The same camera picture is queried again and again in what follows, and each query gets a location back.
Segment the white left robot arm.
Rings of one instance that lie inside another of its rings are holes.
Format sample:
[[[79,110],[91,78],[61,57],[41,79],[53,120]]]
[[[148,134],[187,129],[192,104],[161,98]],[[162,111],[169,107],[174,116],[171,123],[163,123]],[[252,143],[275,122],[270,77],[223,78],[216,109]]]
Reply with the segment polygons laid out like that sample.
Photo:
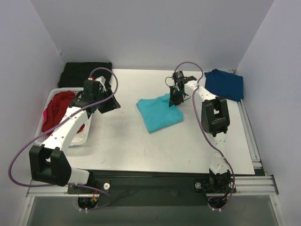
[[[39,146],[34,145],[29,150],[34,181],[57,186],[78,184],[78,188],[85,194],[94,191],[95,182],[89,178],[89,171],[72,167],[65,152],[81,126],[95,111],[107,113],[120,108],[115,93],[115,90],[99,81],[85,81],[82,92],[70,102],[61,123]]]

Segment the turquoise t-shirt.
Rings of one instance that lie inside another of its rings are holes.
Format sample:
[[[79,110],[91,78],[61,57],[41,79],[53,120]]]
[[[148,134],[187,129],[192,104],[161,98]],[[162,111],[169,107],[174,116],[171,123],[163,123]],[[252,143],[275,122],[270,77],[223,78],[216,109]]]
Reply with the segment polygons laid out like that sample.
[[[149,133],[167,128],[184,120],[182,111],[175,105],[169,106],[170,95],[153,99],[140,99],[136,106]]]

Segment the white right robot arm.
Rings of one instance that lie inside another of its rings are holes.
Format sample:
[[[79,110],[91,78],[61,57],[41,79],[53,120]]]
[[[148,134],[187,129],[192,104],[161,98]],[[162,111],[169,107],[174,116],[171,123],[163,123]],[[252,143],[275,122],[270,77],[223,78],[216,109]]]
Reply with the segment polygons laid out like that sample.
[[[184,76],[183,71],[174,72],[171,79],[174,84],[169,87],[169,106],[184,103],[186,96],[192,98],[197,123],[213,148],[209,172],[216,176],[209,179],[208,186],[213,192],[219,192],[225,187],[225,180],[220,175],[229,174],[231,170],[226,162],[226,133],[230,125],[227,100],[200,86],[195,77]]]

